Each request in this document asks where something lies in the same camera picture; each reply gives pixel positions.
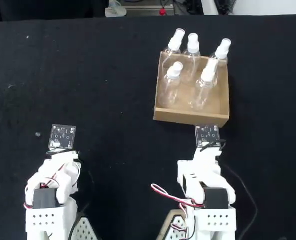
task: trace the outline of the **black tablecloth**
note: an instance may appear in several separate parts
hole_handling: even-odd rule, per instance
[[[77,126],[74,147],[96,184],[87,214],[99,235],[155,239],[177,204],[149,184],[182,197],[176,161],[195,150],[193,126],[152,120],[159,51],[178,27],[199,34],[205,56],[221,38],[233,43],[222,161],[259,208],[244,239],[296,240],[296,15],[0,23],[0,240],[25,239],[23,189],[53,123]],[[223,175],[236,190],[239,233],[254,209],[238,180]],[[83,174],[80,205],[88,182]]]

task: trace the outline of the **black chair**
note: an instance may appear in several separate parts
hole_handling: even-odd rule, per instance
[[[0,21],[105,17],[108,0],[0,0]]]

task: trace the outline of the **cardboard box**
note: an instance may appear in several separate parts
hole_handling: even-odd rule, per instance
[[[161,64],[166,59],[167,54],[160,53],[158,78],[156,87],[156,97],[154,104],[154,120],[174,122],[180,124],[217,124],[222,127],[229,119],[229,84],[228,84],[228,70],[227,67],[218,67],[218,84],[213,88],[207,102],[205,103],[202,111],[194,111],[189,101],[192,96],[194,86],[188,86],[181,83],[178,90],[177,99],[171,108],[163,108],[158,104],[158,88],[160,81],[163,78]],[[171,65],[175,61],[180,61],[183,64],[187,61],[188,56],[182,54],[173,54],[166,61],[168,65]],[[203,68],[207,63],[208,58],[205,56],[198,57],[197,60],[197,72],[196,76],[200,76]],[[164,69],[167,70],[169,66],[164,65]]]

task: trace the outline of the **circuit board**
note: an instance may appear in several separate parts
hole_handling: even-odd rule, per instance
[[[204,146],[204,143],[212,143],[220,139],[217,125],[195,125],[195,135],[197,148]],[[213,145],[213,147],[219,146],[219,142]]]
[[[49,149],[72,149],[76,126],[53,124],[49,138]]]

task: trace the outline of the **bottle cap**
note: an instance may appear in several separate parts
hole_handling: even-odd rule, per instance
[[[179,50],[180,48],[180,45],[181,45],[181,41],[172,37],[169,41],[169,44],[168,44],[168,47],[169,49],[171,49],[172,51],[177,51]]]
[[[185,33],[186,32],[182,28],[177,28],[173,37],[181,42]]]
[[[190,33],[188,39],[188,52],[195,54],[199,51],[198,35],[196,33]]]
[[[218,59],[225,59],[229,52],[229,47],[231,45],[231,40],[228,38],[224,38],[221,41],[221,44],[218,46],[215,55]]]
[[[177,78],[180,75],[180,72],[183,68],[182,63],[180,63],[179,61],[176,61],[171,67],[169,67],[169,69],[167,70],[167,76],[169,78]]]
[[[206,67],[203,69],[201,73],[201,79],[203,81],[211,82],[213,80],[217,70],[218,62],[219,61],[217,59],[209,58]]]

